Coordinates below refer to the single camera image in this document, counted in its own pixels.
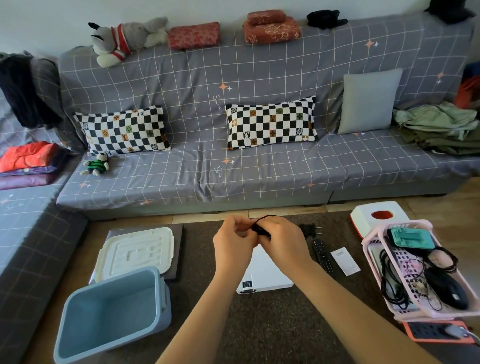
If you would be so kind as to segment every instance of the white card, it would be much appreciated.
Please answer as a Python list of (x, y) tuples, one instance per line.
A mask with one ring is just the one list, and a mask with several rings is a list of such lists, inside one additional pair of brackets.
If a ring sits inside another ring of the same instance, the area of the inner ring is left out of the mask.
[(346, 276), (350, 276), (353, 273), (360, 272), (360, 267), (355, 260), (353, 260), (350, 253), (347, 251), (347, 248), (343, 247), (341, 249), (335, 250), (331, 253), (333, 259), (337, 262), (337, 264), (342, 268), (343, 272)]

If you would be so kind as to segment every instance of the person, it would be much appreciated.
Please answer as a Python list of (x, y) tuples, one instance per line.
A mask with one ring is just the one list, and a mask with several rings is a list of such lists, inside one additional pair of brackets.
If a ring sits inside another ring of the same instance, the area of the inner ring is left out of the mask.
[[(272, 238), (250, 228), (255, 220), (228, 216), (213, 238), (216, 271), (212, 282), (157, 364), (210, 364), (215, 361), (228, 310), (252, 251), (261, 244), (277, 267), (307, 296), (357, 363), (438, 364), (312, 260), (300, 228), (273, 216), (258, 221)], [(244, 232), (244, 237), (237, 233)]]

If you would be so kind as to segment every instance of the pink plastic basket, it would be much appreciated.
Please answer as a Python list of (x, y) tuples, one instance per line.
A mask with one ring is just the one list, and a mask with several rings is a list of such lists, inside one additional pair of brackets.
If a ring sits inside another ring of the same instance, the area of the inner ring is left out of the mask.
[(373, 263), (370, 254), (368, 252), (368, 246), (370, 244), (382, 244), (385, 251), (387, 252), (392, 266), (395, 268), (400, 280), (402, 281), (404, 287), (407, 289), (408, 296), (411, 301), (414, 303), (415, 307), (412, 309), (401, 310), (398, 306), (395, 306), (385, 300), (388, 309), (394, 314), (395, 320), (400, 322), (413, 322), (413, 321), (435, 321), (435, 320), (451, 320), (455, 317), (467, 317), (467, 316), (480, 316), (480, 300), (475, 292), (472, 290), (470, 285), (467, 283), (465, 278), (459, 270), (456, 273), (452, 274), (452, 277), (463, 287), (467, 293), (468, 299), (470, 301), (469, 309), (466, 311), (457, 310), (448, 306), (445, 303), (442, 303), (442, 309), (440, 311), (435, 311), (430, 305), (432, 304), (435, 308), (436, 298), (434, 293), (430, 294), (430, 302), (426, 297), (419, 296), (413, 290), (418, 290), (418, 287), (415, 287), (414, 278), (421, 272), (421, 264), (415, 265), (412, 264), (414, 260), (421, 260), (415, 255), (412, 255), (406, 252), (404, 249), (392, 248), (390, 249), (385, 241), (385, 235), (388, 229), (394, 227), (406, 227), (411, 229), (424, 229), (430, 232), (430, 235), (433, 238), (435, 245), (441, 246), (438, 242), (438, 239), (433, 234), (433, 225), (427, 220), (411, 220), (402, 224), (380, 224), (362, 241), (363, 252), (367, 258), (370, 267), (372, 268), (373, 275), (377, 280), (377, 283), (380, 287), (382, 277), (381, 273), (377, 271), (375, 264)]

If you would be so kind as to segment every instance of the wooden floor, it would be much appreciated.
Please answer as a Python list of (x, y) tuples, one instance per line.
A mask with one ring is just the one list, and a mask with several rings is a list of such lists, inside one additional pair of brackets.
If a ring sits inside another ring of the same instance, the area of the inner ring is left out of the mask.
[[(376, 200), (353, 201), (340, 205), (321, 207), (287, 207), (236, 211), (250, 218), (265, 214), (298, 215), (308, 213), (349, 211), (357, 205)], [(441, 244), (459, 258), (459, 268), (474, 290), (480, 295), (480, 178), (470, 180), (458, 192), (444, 197), (404, 197), (396, 201), (411, 219), (427, 219), (435, 227)], [(108, 231), (127, 226), (189, 223), (223, 220), (229, 213), (189, 214), (147, 218), (126, 218), (108, 222), (91, 222), (82, 247), (77, 249), (48, 310), (31, 342), (24, 364), (53, 364), (53, 347), (60, 324), (63, 305), (75, 290), (88, 284), (95, 268), (98, 251), (103, 246)], [(480, 332), (480, 320), (467, 323)]]

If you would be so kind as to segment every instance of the remote control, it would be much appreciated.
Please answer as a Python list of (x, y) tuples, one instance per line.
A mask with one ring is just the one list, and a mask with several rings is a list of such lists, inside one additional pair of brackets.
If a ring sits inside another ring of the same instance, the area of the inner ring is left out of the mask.
[(330, 262), (329, 254), (325, 250), (324, 242), (322, 242), (320, 239), (314, 239), (312, 242), (312, 246), (315, 254), (317, 254), (317, 259), (320, 263), (320, 266), (324, 269), (325, 272), (332, 276), (334, 270), (332, 263)]

